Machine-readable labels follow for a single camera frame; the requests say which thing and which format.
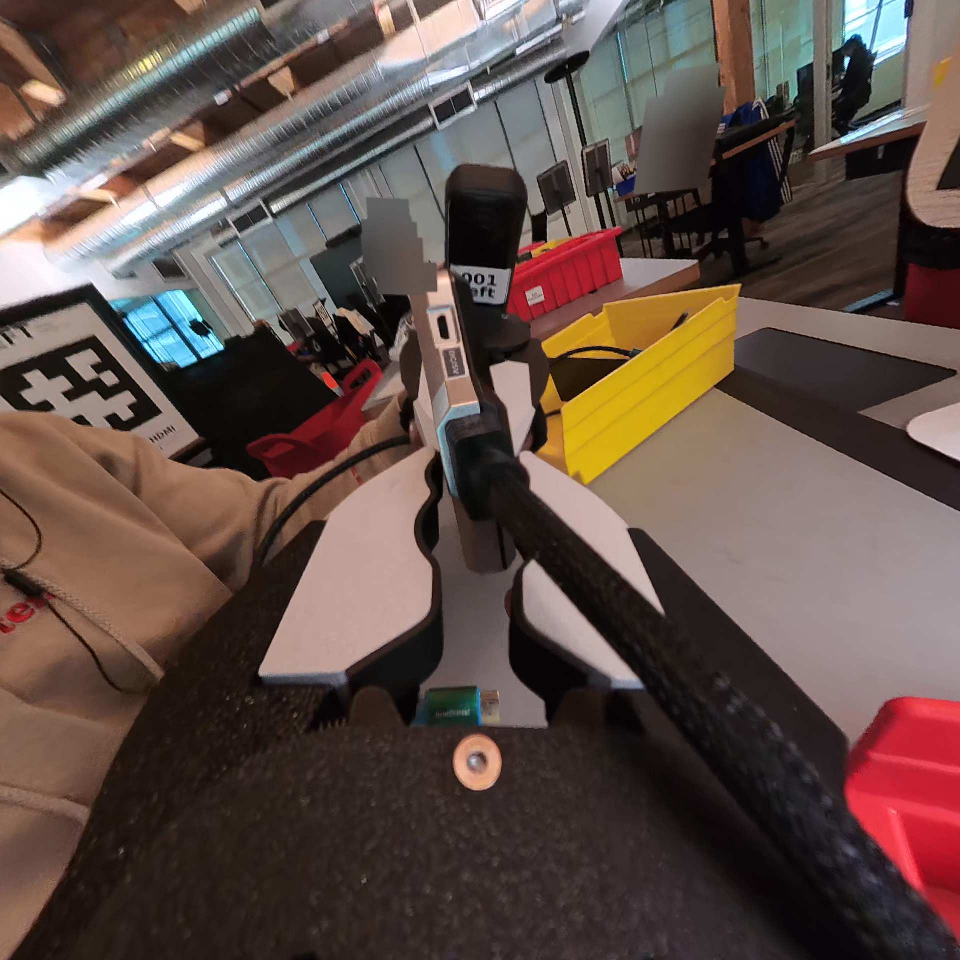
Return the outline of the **black bin divider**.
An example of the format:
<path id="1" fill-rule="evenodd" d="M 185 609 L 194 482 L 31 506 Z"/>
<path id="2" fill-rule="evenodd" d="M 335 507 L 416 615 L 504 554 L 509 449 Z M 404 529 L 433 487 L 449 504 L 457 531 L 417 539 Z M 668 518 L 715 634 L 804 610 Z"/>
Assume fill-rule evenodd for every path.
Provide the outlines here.
<path id="1" fill-rule="evenodd" d="M 557 416 L 564 403 L 573 401 L 639 355 L 637 351 L 612 347 L 594 350 L 590 356 L 589 353 L 589 350 L 577 349 L 550 359 L 550 379 L 558 394 L 558 405 L 547 410 L 546 401 L 541 402 L 547 418 Z"/>

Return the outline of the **red box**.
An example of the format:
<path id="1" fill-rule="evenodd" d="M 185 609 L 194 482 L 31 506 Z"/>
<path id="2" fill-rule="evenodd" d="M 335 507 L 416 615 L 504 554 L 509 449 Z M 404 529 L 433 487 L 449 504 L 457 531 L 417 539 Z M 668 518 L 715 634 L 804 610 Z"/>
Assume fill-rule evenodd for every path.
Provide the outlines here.
<path id="1" fill-rule="evenodd" d="M 902 313 L 907 323 L 958 330 L 959 270 L 910 264 Z"/>

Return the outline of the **grey side table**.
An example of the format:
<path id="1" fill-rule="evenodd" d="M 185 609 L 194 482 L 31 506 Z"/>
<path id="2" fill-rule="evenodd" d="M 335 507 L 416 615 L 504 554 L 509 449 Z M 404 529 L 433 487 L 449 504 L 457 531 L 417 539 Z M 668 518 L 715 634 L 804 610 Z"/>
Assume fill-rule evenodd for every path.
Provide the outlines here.
<path id="1" fill-rule="evenodd" d="M 699 263 L 685 259 L 622 258 L 621 278 L 570 302 L 553 308 L 531 321 L 507 314 L 505 308 L 465 307 L 462 320 L 470 321 L 471 330 L 486 333 L 492 339 L 488 346 L 509 347 L 505 356 L 517 354 L 533 340 L 545 342 L 588 314 L 598 313 L 604 306 L 633 299 L 681 291 L 700 276 Z"/>

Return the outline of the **person's torso in beige hoodie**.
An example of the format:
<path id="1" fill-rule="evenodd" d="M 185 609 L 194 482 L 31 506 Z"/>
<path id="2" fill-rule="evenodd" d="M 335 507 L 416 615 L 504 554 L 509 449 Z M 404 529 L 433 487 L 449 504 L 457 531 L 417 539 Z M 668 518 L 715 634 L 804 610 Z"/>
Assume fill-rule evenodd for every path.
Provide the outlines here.
<path id="1" fill-rule="evenodd" d="M 2 415 L 2 951 L 40 915 L 165 667 L 231 590 L 152 510 L 140 438 Z"/>

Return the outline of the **wooden top desk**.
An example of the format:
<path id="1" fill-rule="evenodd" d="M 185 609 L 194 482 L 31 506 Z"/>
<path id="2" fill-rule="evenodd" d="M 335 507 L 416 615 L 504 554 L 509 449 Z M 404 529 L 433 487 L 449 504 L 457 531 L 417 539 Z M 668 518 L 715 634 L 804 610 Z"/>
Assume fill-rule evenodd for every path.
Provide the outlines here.
<path id="1" fill-rule="evenodd" d="M 766 141 L 780 135 L 780 144 L 792 147 L 790 162 L 795 133 L 796 119 L 791 113 L 754 126 L 723 129 L 715 140 L 706 186 L 655 194 L 633 191 L 617 198 L 618 205 L 635 221 L 632 231 L 642 255 L 693 258 L 701 263 L 727 258 L 735 279 L 776 263 L 776 259 L 754 260 L 749 247 L 769 250 L 763 227 L 786 204 L 764 223 L 743 218 L 745 161 Z"/>
<path id="2" fill-rule="evenodd" d="M 848 182 L 906 173 L 927 123 L 928 107 L 897 109 L 811 150 L 811 163 L 844 161 Z"/>

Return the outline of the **large red storage bin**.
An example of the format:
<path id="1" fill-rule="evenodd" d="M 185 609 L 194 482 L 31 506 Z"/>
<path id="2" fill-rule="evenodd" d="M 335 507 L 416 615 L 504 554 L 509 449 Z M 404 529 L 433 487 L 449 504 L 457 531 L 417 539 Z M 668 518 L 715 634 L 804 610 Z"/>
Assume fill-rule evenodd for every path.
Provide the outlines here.
<path id="1" fill-rule="evenodd" d="M 582 234 L 546 255 L 516 261 L 507 312 L 531 322 L 623 276 L 621 227 Z"/>

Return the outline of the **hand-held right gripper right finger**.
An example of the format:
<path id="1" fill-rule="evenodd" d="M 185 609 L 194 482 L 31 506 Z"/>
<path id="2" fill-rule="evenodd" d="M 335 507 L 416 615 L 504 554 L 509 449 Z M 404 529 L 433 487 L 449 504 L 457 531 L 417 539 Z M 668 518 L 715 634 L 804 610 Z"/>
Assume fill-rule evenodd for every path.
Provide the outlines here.
<path id="1" fill-rule="evenodd" d="M 589 488 L 536 454 L 523 451 L 519 461 L 529 475 L 531 491 L 662 615 L 664 607 L 628 524 Z M 644 689 L 637 674 L 538 563 L 523 564 L 512 600 L 518 603 L 511 615 L 513 634 L 532 642 L 535 650 L 546 654 L 548 664 L 572 667 L 582 676 L 576 686 Z"/>

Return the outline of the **person's left forearm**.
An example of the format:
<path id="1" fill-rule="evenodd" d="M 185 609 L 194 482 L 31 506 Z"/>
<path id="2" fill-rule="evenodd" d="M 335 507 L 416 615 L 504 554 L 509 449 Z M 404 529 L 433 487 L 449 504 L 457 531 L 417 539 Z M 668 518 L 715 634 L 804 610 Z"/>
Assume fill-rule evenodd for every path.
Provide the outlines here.
<path id="1" fill-rule="evenodd" d="M 346 450 L 294 478 L 258 482 L 229 469 L 168 465 L 150 508 L 181 546 L 235 591 L 275 547 L 306 524 L 325 521 L 421 445 L 413 405 L 405 393 L 394 397 Z"/>

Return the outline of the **blue jacket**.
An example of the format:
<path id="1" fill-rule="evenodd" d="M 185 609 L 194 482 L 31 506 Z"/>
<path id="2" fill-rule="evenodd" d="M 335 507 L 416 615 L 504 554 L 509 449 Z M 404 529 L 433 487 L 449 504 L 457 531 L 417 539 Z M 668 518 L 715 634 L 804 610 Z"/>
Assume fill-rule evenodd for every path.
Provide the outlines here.
<path id="1" fill-rule="evenodd" d="M 744 102 L 735 111 L 722 117 L 724 132 L 761 124 L 782 116 L 782 103 L 774 99 L 774 114 L 762 100 Z M 764 224 L 777 216 L 784 205 L 793 200 L 789 179 L 789 157 L 792 147 L 781 144 L 778 134 L 760 145 L 745 160 L 746 196 L 743 200 L 743 218 L 754 224 Z"/>

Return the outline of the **framed black white marker sign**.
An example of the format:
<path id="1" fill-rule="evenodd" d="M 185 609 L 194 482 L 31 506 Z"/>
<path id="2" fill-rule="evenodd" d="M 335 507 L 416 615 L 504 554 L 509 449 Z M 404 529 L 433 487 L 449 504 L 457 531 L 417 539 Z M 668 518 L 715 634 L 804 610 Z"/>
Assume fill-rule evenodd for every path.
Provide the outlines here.
<path id="1" fill-rule="evenodd" d="M 1 409 L 136 435 L 178 462 L 207 444 L 162 367 L 90 284 L 2 308 Z"/>

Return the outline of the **silver ventilation duct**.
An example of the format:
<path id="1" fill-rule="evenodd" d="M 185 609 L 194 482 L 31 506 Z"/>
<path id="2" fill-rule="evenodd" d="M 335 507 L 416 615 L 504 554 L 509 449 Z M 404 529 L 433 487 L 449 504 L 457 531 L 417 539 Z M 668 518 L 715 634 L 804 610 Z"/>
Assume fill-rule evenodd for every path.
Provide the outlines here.
<path id="1" fill-rule="evenodd" d="M 46 247 L 63 270 L 99 261 L 114 273 L 178 246 L 327 155 L 337 154 L 433 93 L 471 78 L 517 45 L 478 31 L 401 59 L 406 31 L 297 93 L 232 136 L 149 180 L 117 206 Z"/>
<path id="2" fill-rule="evenodd" d="M 230 2 L 197 13 L 71 95 L 38 127 L 15 140 L 3 137 L 2 176 L 81 186 L 307 42 L 382 22 L 382 10 L 404 29 L 412 16 L 401 8 L 401 2 Z"/>

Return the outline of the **black office chair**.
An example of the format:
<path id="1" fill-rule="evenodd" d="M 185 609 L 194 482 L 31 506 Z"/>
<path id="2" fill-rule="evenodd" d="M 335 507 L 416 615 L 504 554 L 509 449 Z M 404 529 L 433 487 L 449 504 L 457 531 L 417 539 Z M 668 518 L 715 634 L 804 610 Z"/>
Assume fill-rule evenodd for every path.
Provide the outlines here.
<path id="1" fill-rule="evenodd" d="M 288 434 L 337 395 L 270 329 L 228 340 L 191 366 L 162 373 L 160 385 L 212 450 L 215 466 L 260 481 L 267 467 L 247 452 L 265 436 Z"/>

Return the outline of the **black floor lamp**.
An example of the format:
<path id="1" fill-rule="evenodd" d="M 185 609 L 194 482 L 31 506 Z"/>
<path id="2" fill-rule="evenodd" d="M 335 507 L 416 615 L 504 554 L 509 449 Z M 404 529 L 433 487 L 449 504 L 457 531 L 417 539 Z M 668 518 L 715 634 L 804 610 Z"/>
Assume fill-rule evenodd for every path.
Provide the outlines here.
<path id="1" fill-rule="evenodd" d="M 592 233 L 597 229 L 603 229 L 605 220 L 603 212 L 597 212 L 594 198 L 591 198 L 587 193 L 583 150 L 589 144 L 589 138 L 587 137 L 576 84 L 576 76 L 589 57 L 588 52 L 570 54 L 563 61 L 558 61 L 551 66 L 543 75 L 543 80 L 554 97 L 585 231 Z"/>

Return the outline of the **tablet on floor stand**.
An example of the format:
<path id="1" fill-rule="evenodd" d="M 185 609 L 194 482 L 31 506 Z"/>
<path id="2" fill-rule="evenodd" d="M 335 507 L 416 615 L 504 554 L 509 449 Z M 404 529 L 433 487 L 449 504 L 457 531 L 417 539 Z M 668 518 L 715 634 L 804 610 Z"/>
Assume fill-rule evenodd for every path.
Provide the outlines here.
<path id="1" fill-rule="evenodd" d="M 581 149 L 582 181 L 584 194 L 596 198 L 609 193 L 614 187 L 611 143 L 609 138 L 588 143 Z"/>
<path id="2" fill-rule="evenodd" d="M 577 201 L 570 163 L 566 159 L 537 174 L 536 185 L 547 216 L 566 211 Z"/>

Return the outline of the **red bag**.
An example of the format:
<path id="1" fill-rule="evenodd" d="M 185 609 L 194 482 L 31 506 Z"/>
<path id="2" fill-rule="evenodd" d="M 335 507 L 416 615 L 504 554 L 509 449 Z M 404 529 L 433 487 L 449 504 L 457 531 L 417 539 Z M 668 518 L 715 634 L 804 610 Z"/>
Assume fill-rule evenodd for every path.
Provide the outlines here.
<path id="1" fill-rule="evenodd" d="M 342 381 L 342 394 L 289 434 L 271 434 L 246 446 L 270 476 L 294 478 L 330 462 L 343 452 L 366 424 L 364 404 L 383 377 L 381 367 L 366 358 Z"/>

